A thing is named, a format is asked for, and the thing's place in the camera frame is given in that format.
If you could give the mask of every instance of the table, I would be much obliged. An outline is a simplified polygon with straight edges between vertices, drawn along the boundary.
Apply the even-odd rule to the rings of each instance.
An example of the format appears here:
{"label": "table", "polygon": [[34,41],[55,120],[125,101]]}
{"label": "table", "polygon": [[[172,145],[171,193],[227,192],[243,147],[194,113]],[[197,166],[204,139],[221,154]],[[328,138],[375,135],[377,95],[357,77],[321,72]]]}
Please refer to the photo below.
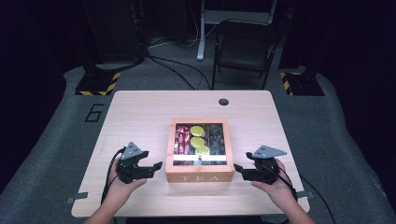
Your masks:
{"label": "table", "polygon": [[[225,98],[228,105],[220,105]],[[106,171],[113,155],[133,141],[147,158],[140,166],[166,160],[172,119],[227,119],[230,125],[234,163],[253,168],[246,152],[267,145],[287,151],[278,157],[297,191],[304,190],[276,106],[269,91],[117,91],[108,109],[103,128],[76,200],[72,214],[88,217],[99,206]],[[250,186],[235,172],[228,183],[169,184],[165,164],[154,178],[137,189],[116,214],[117,217],[256,216],[281,214],[259,189]],[[299,199],[305,211],[306,198]]]}
{"label": "table", "polygon": [[272,22],[276,8],[277,0],[273,0],[269,12],[246,12],[246,11],[223,11],[223,10],[205,10],[205,0],[201,0],[201,36],[198,47],[197,60],[202,61],[205,53],[205,25],[219,24],[221,21],[228,19]]}

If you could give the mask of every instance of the lemon slice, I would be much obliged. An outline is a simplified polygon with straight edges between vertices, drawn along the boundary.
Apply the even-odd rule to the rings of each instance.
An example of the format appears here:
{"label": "lemon slice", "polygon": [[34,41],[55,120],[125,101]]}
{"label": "lemon slice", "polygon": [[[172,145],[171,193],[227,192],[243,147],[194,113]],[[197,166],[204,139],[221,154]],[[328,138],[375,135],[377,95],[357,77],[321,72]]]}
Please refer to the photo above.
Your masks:
{"label": "lemon slice", "polygon": [[205,140],[202,139],[201,137],[193,137],[191,139],[191,146],[198,148],[200,146],[204,146],[205,145]]}
{"label": "lemon slice", "polygon": [[196,136],[196,137],[201,137],[201,136],[205,135],[205,131],[200,126],[192,126],[191,127],[191,134]]}
{"label": "lemon slice", "polygon": [[206,146],[200,146],[195,149],[195,155],[202,156],[202,155],[210,155],[210,149]]}

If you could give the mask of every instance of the black chair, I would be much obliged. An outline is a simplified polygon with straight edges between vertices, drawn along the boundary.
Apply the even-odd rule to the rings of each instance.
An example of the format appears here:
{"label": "black chair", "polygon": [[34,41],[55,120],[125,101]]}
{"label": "black chair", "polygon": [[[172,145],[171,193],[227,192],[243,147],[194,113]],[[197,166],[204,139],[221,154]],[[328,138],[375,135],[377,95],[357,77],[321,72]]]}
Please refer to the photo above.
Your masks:
{"label": "black chair", "polygon": [[215,89],[216,68],[231,68],[260,73],[265,87],[281,34],[270,23],[227,20],[217,26],[212,90]]}

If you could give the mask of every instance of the round hole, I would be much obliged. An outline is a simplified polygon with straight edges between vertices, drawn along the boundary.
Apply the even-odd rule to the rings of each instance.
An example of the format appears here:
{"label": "round hole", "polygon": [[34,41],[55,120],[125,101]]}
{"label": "round hole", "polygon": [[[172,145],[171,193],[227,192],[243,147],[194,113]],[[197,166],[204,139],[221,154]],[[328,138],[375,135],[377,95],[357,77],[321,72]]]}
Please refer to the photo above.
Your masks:
{"label": "round hole", "polygon": [[219,99],[219,104],[220,105],[228,105],[228,103],[230,103],[230,102],[227,99],[224,99],[224,98]]}

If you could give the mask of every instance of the wooden box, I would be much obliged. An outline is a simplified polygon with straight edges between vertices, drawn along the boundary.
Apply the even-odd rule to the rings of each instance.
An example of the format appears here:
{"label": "wooden box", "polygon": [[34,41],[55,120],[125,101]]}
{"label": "wooden box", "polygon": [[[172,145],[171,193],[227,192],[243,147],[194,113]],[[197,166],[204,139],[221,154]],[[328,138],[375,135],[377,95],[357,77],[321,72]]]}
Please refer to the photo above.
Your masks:
{"label": "wooden box", "polygon": [[165,170],[169,183],[231,182],[234,168],[228,120],[172,120]]}

